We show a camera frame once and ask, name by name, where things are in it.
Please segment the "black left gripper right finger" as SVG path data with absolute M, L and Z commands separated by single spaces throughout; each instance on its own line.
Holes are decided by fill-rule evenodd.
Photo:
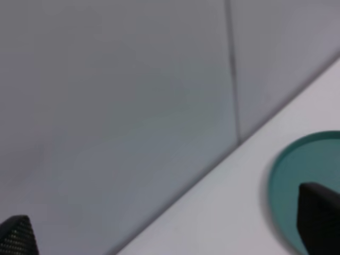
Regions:
M 339 193 L 302 183 L 296 226 L 308 254 L 339 254 Z

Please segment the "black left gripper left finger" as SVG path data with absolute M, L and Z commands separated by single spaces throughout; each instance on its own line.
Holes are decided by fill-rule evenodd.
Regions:
M 15 215 L 1 223 L 1 255 L 38 255 L 30 218 Z

